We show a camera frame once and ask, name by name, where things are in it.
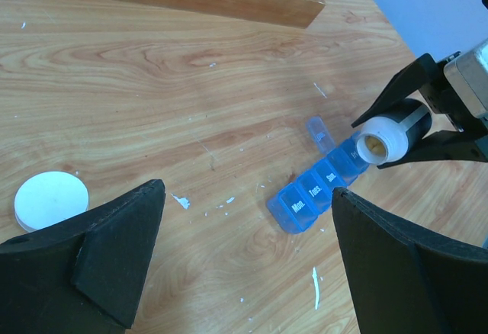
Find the white pill bottle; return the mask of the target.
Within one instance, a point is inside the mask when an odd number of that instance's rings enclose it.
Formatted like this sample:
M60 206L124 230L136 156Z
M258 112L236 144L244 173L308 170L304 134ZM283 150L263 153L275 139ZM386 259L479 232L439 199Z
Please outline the white pill bottle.
M429 108L406 98L387 112L367 120L355 141L359 156L372 165L402 159L431 129Z

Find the blue weekly pill organizer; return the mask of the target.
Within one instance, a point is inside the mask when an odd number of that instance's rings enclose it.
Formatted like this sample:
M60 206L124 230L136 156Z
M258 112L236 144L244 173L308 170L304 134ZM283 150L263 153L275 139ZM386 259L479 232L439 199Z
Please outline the blue weekly pill organizer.
M369 167L356 149L358 132L337 145L318 116L307 121L307 130L324 157L266 203L279 227L290 234L308 230L331 207L333 190L348 187Z

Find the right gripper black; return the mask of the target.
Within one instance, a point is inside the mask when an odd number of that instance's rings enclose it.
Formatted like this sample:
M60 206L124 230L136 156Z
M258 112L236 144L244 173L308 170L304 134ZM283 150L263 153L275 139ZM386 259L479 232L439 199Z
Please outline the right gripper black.
M436 62L429 53L421 55L394 75L374 103L352 123L357 127L419 91L430 109L445 115L454 126L454 131L442 130L425 137L403 158L379 165L379 169L413 162L487 162L487 122L466 108L444 76L445 65L445 59Z

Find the white bottle cap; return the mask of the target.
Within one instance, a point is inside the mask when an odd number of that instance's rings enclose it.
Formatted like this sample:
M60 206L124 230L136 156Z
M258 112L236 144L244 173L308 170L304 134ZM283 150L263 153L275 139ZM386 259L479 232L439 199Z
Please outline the white bottle cap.
M32 176L14 197L15 218L29 233L82 214L88 206L85 184L76 176L61 171Z

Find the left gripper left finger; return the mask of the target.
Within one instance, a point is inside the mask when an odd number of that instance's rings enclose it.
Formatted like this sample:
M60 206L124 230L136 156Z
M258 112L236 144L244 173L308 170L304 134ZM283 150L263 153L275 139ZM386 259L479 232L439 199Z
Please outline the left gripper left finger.
M165 205L159 179L1 245L3 333L133 326Z

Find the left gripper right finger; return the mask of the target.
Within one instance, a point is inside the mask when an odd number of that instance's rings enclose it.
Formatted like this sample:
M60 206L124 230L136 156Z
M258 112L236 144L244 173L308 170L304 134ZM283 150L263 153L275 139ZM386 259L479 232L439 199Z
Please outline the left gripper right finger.
M335 188L332 217L362 333L485 333L487 250Z

